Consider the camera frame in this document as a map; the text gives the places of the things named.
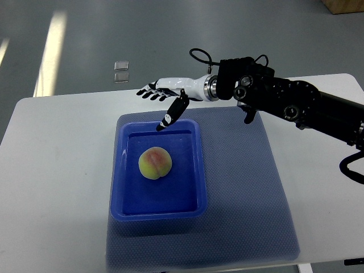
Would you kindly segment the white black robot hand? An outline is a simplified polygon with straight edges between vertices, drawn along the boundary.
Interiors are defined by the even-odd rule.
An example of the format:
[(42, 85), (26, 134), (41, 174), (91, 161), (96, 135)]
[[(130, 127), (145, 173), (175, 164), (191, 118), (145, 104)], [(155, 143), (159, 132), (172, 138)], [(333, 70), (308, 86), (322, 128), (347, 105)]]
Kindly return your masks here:
[(185, 77), (160, 78), (137, 91), (137, 96), (150, 98), (151, 101), (164, 101), (169, 97), (177, 97), (168, 108), (164, 118), (157, 125), (156, 131), (162, 131), (174, 124), (187, 109), (189, 98), (196, 101), (217, 101), (217, 76), (202, 76), (198, 79)]

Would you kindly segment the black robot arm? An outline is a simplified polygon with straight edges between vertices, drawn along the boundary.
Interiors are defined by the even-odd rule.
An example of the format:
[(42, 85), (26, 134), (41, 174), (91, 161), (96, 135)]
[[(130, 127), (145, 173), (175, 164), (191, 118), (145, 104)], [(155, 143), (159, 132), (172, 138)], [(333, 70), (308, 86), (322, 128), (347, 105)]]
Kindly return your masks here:
[(264, 111), (300, 130), (314, 129), (363, 150), (363, 105), (319, 91), (306, 81), (274, 76), (267, 64), (252, 57), (221, 60), (217, 75), (198, 79), (160, 78), (137, 92), (142, 98), (175, 100), (157, 126), (163, 130), (175, 123), (190, 101), (217, 101), (234, 98), (246, 113), (245, 124)]

